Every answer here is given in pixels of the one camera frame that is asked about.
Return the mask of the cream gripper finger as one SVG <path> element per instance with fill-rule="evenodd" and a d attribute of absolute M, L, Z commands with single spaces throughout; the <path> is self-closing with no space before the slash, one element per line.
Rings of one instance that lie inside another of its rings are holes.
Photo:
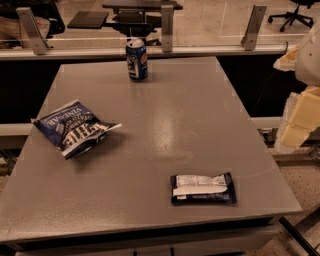
<path fill-rule="evenodd" d="M 291 93 L 276 134 L 276 151 L 293 153 L 319 126 L 320 88 L 307 87 L 301 93 Z"/>
<path fill-rule="evenodd" d="M 296 56 L 297 56 L 298 46 L 291 48 L 286 54 L 278 58 L 273 67 L 280 71 L 294 71 L 296 67 Z"/>

